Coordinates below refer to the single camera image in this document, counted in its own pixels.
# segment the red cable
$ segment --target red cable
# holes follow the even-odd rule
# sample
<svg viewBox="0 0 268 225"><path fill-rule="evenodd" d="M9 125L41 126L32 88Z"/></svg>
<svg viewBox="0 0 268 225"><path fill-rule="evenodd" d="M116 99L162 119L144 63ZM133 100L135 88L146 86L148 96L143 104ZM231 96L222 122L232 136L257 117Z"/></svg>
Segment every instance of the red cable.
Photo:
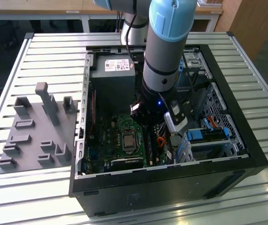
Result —
<svg viewBox="0 0 268 225"><path fill-rule="evenodd" d="M215 124L214 119L213 119L212 116L208 116L207 119L211 122L211 124L212 124L212 126L213 126L214 128L217 128L217 125Z"/></svg>
<svg viewBox="0 0 268 225"><path fill-rule="evenodd" d="M91 129L90 129L90 132L89 132L89 136L90 136L90 134L92 132L93 125L94 125L94 94L92 92L92 126L91 126Z"/></svg>

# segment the motherboard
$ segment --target motherboard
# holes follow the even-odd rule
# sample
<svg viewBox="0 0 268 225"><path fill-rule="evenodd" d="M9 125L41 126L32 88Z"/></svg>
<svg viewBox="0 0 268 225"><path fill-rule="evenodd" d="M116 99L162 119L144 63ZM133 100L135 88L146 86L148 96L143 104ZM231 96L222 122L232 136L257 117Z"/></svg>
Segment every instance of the motherboard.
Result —
<svg viewBox="0 0 268 225"><path fill-rule="evenodd" d="M150 165L144 131L129 115L100 118L97 134L88 145L88 173L105 173ZM165 154L158 158L164 160Z"/></svg>

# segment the black cable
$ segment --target black cable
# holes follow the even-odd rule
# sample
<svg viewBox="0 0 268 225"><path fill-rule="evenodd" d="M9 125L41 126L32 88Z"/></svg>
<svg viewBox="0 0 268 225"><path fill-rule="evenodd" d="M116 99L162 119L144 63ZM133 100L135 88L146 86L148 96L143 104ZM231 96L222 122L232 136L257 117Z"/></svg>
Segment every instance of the black cable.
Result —
<svg viewBox="0 0 268 225"><path fill-rule="evenodd" d="M116 29L115 29L115 32L118 32L119 30L118 30L118 23L119 23L119 21L118 21L118 14L119 14L119 12L116 12Z"/></svg>
<svg viewBox="0 0 268 225"><path fill-rule="evenodd" d="M119 17L119 25L118 25L118 32L120 31L120 27L121 27L121 20L123 18L123 13L121 13L121 16Z"/></svg>
<svg viewBox="0 0 268 225"><path fill-rule="evenodd" d="M210 84L211 84L211 81L206 81L206 82L197 84L194 86L194 91L198 91L199 89L202 89L202 88L207 88ZM185 96L181 99L182 104L184 104L186 101L188 101L188 98L191 94L191 91L192 90L187 91Z"/></svg>
<svg viewBox="0 0 268 225"><path fill-rule="evenodd" d="M133 0L133 14L137 14L137 0Z"/></svg>
<svg viewBox="0 0 268 225"><path fill-rule="evenodd" d="M176 133L175 135L179 136L180 138L183 138L183 136L181 134L179 134L179 133Z"/></svg>
<svg viewBox="0 0 268 225"><path fill-rule="evenodd" d="M133 26L133 23L134 23L134 20L136 18L137 15L134 15L133 19L132 19L132 22L130 22L130 26L128 28L128 31L126 32L126 35L125 35L125 43L126 43L126 49L128 50L128 53L130 55L130 59L134 61L134 57L132 55L132 53L130 52L130 49L129 49L129 33L130 33L130 29L132 28Z"/></svg>
<svg viewBox="0 0 268 225"><path fill-rule="evenodd" d="M175 150L175 149L178 148L178 147L179 147L178 145L177 146L172 146L172 152L176 153L178 149L177 150Z"/></svg>
<svg viewBox="0 0 268 225"><path fill-rule="evenodd" d="M189 80L189 83L190 83L190 86L191 86L191 90L192 90L192 93L194 93L194 87L193 87L193 84L192 84L192 81L191 81L191 78L190 78L190 72L189 72L188 64L187 64L187 61L186 61L184 53L182 53L182 56L183 56L183 61L184 61L184 64L185 64L188 80Z"/></svg>

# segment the metal slatted table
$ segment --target metal slatted table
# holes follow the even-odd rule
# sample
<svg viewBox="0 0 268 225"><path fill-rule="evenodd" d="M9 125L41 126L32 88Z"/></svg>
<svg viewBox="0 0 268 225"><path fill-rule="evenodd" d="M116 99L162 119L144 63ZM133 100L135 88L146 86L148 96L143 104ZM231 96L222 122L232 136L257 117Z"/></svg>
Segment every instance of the metal slatted table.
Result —
<svg viewBox="0 0 268 225"><path fill-rule="evenodd" d="M268 158L268 86L234 37L191 33L188 44L208 44ZM48 82L57 101L72 96L80 107L88 45L119 45L118 34L36 34L25 39L0 97L0 156L17 96L31 102L37 82ZM0 224L252 224L268 222L268 168L222 197L88 218L68 197L70 167L0 175Z"/></svg>

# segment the power supply label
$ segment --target power supply label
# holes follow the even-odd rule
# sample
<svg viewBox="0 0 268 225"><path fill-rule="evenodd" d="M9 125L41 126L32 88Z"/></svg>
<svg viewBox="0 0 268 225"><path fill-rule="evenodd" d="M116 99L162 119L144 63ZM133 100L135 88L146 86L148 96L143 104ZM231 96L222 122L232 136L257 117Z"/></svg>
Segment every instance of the power supply label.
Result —
<svg viewBox="0 0 268 225"><path fill-rule="evenodd" d="M130 70L130 63L128 59L124 60L106 60L105 61L105 71L126 71Z"/></svg>

